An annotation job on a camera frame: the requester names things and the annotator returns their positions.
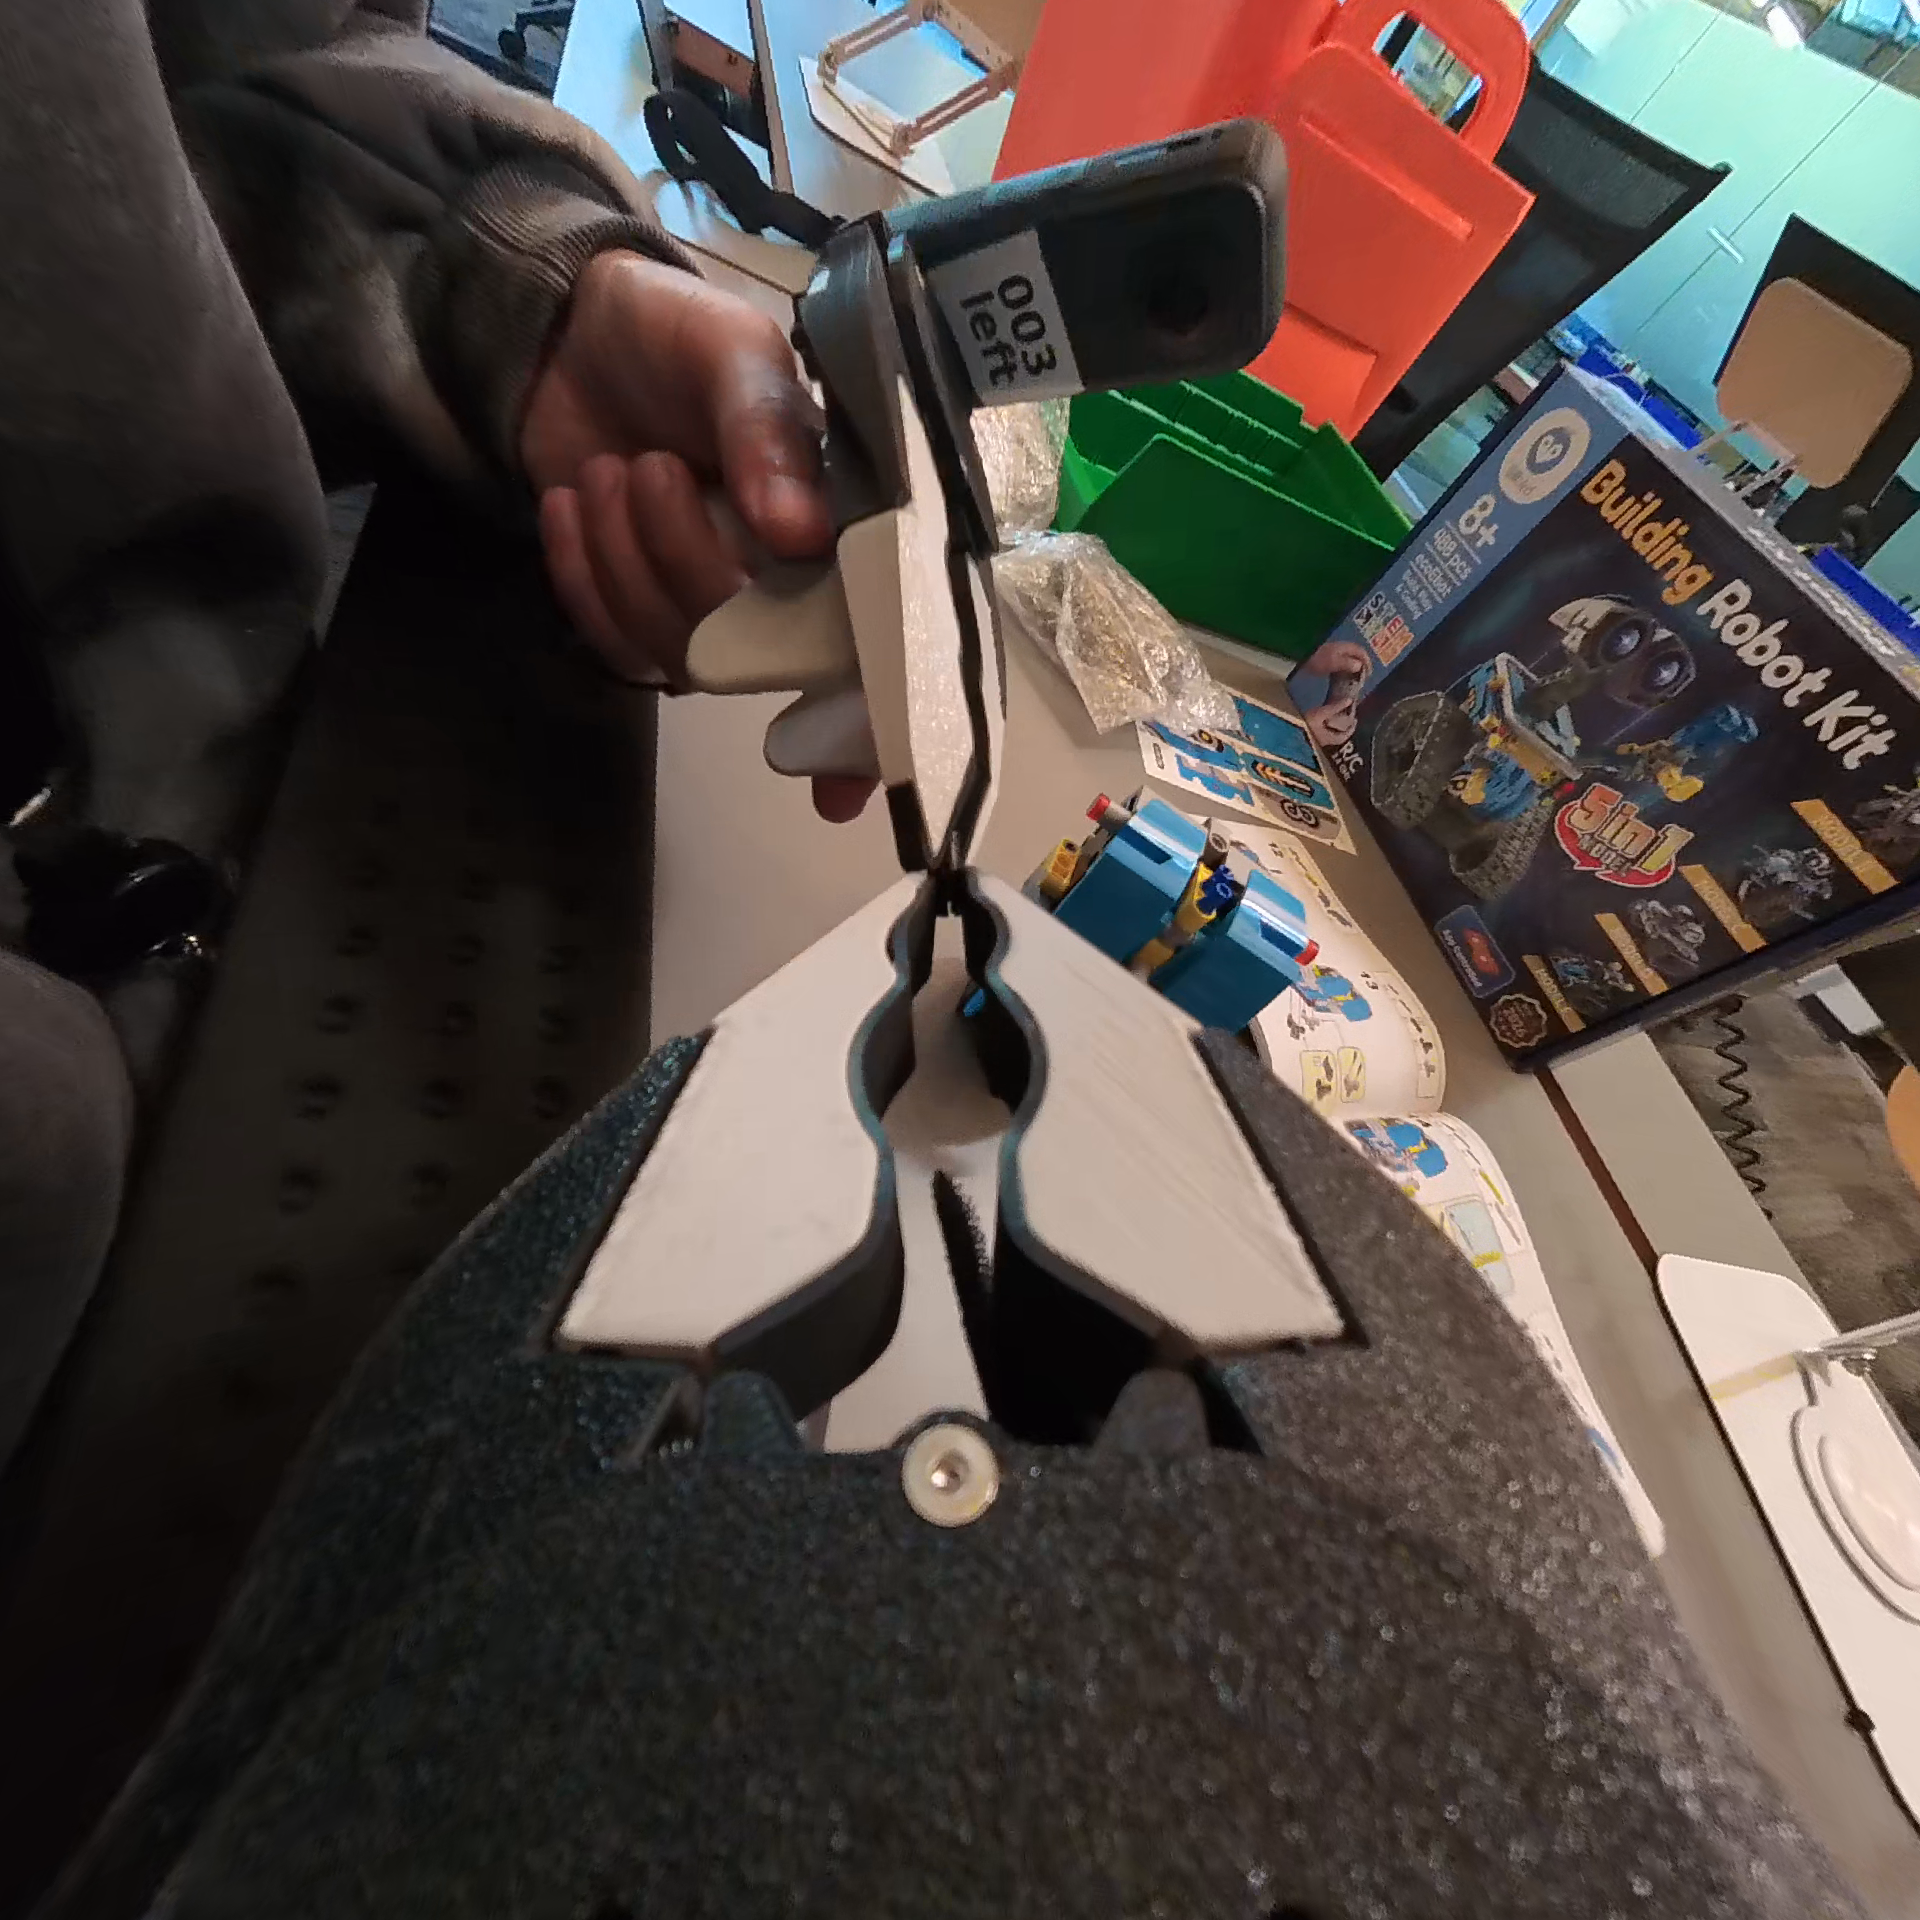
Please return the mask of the person's left hand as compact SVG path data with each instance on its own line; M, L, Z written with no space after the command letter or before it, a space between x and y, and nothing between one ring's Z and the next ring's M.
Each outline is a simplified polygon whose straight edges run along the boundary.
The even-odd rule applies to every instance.
M692 272L595 256L518 422L563 613L635 686L685 686L751 561L831 550L823 421L781 333Z

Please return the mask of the grey desk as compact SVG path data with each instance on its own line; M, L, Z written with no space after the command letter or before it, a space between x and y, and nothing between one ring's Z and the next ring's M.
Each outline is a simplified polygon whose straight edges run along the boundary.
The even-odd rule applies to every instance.
M857 24L863 8L715 8L726 13L723 27L751 38L773 90L777 184L841 212L900 203L896 177L811 126L798 73L798 58ZM638 177L656 164L640 120L652 84L640 4L576 4L555 101ZM697 250L724 291L790 321L798 256L734 234L670 180L652 194L661 226ZM1135 786L1139 754L1087 729L1024 637L1007 650L1007 761L977 860L988 874L1021 881L1097 788ZM760 734L777 709L758 698L677 699L657 710L656 1040L709 1026L899 881L881 804L853 825L828 825L799 781L766 768ZM1324 874L1443 1032L1444 1107L1494 1150L1517 1189L1575 1356L1663 1520L1663 1585L1716 1691L1865 1906L1915 1916L1915 1828L1848 1726L1854 1701L1671 1333L1654 1281L1660 1257L1785 1277L1785 1245L1647 1037L1616 1040L1540 1076L1505 1070L1376 843L1363 828L1351 833L1355 850L1321 854ZM985 1141L988 1096L929 997L916 1013L926 1080L913 1080L886 1122L902 1141L920 1141L905 1128L924 1122L928 1156L934 1142L951 1142L951 1164L985 1172L988 1150L973 1141ZM894 1349L823 1417L823 1440L828 1449L876 1449L910 1412L934 1404L977 1409L980 1400L951 1296L912 1281Z

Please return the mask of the black office chair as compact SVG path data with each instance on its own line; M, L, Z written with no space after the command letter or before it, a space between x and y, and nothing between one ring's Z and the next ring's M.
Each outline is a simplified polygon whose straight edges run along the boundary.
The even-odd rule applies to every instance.
M1353 438L1379 480L1732 174L1631 128L1539 65L1496 164L1532 205Z

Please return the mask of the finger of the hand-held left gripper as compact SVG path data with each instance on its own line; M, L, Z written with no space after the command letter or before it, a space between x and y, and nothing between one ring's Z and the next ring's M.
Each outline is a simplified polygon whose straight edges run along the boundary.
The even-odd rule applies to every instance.
M836 570L899 861L961 874L1001 771L1006 702L988 576L952 548L945 512L926 502L853 523Z

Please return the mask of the wooden back chair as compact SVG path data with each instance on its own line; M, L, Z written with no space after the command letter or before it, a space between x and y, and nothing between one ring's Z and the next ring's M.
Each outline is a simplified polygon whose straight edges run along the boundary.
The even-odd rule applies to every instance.
M1780 531L1830 545L1860 510L1868 550L1900 518L1881 497L1918 441L1918 292L1791 214L1715 380L1719 416L1783 454L1797 498Z

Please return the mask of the blue toy brick robot model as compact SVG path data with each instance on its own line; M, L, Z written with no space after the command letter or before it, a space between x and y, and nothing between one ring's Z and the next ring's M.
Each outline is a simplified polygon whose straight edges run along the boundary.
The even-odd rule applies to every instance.
M1144 790L1097 796L1024 896L1203 1026L1243 1033L1311 985L1304 907L1211 824Z

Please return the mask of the orange plastic carrier bin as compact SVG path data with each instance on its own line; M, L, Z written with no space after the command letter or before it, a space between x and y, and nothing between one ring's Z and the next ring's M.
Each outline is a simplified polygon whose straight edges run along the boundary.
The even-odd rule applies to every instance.
M1400 16L1479 81L1461 131L1384 62ZM1527 83L1529 38L1502 3L1044 3L997 177L1236 116L1271 126L1284 310L1251 373L1355 444L1533 205L1496 161Z

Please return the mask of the small wooden box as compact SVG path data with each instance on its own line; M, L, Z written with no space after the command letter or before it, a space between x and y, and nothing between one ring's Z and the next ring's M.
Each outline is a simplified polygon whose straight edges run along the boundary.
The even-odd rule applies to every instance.
M749 3L638 3L640 34L657 90L760 113L766 69Z

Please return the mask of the green plastic bin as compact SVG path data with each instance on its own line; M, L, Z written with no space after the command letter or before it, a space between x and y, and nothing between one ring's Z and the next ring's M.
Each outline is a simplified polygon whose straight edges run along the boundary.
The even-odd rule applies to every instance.
M1357 450L1247 373L1069 401L1053 528L1166 613L1304 661L1408 539Z

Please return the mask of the white instruction booklet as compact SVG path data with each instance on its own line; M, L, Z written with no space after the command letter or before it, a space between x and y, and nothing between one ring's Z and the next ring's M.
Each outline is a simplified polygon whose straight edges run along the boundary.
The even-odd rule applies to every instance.
M1579 1366L1517 1192L1493 1147L1443 1109L1446 1054L1437 1024L1335 899L1300 838L1233 834L1231 865L1293 896L1315 944L1303 980L1253 1022L1260 1058L1479 1270L1564 1388L1643 1545L1661 1554L1663 1522Z

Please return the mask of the person's left forearm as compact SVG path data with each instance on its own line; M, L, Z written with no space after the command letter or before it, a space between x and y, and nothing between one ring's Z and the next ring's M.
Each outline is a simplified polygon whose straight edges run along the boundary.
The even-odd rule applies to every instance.
M329 483L523 491L585 265L692 272L606 140L432 42L424 4L145 4L184 161Z

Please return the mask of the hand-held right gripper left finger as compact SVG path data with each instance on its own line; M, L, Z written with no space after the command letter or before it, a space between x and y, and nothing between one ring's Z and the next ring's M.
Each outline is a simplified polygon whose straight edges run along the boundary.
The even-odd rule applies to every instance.
M717 1014L555 1339L757 1373L799 1417L896 1336L905 1241L884 1114L916 1065L920 888L861 905Z

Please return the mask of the blue sticker sheet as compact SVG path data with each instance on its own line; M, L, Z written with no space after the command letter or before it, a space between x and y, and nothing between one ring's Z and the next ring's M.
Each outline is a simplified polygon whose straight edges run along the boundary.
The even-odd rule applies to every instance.
M1233 692L1231 725L1183 732L1159 717L1135 722L1150 779L1182 802L1230 813L1271 833L1288 833L1321 848L1353 850L1335 781L1321 748L1287 710Z

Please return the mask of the wooden laptop stand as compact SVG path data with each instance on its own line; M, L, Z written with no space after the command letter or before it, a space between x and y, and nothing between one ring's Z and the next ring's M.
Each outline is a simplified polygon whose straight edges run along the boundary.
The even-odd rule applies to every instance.
M829 36L811 59L806 86L821 91L878 140L878 152L902 161L977 108L1013 93L1024 58L1040 27L1041 3L900 3L872 4L869 18ZM920 27L934 27L957 43L969 62L969 78L943 83L929 106L905 109L886 106L849 72L879 48Z

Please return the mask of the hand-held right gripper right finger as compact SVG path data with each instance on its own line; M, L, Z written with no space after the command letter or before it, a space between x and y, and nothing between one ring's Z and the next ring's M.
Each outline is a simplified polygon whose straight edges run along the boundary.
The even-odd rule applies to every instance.
M1172 1353L1336 1337L1199 1024L1006 881L965 876L959 922L1013 1251Z

